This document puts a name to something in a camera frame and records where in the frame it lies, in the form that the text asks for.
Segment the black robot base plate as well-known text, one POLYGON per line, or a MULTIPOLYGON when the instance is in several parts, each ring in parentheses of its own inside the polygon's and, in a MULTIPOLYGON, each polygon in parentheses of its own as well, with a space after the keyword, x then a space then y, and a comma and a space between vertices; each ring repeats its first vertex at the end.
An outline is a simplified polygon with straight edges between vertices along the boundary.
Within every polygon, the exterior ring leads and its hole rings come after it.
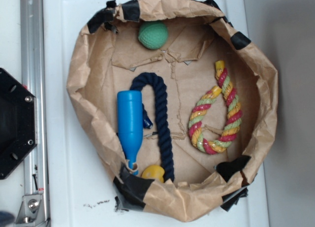
POLYGON ((36 145, 35 96, 1 68, 0 178, 8 178, 36 145))

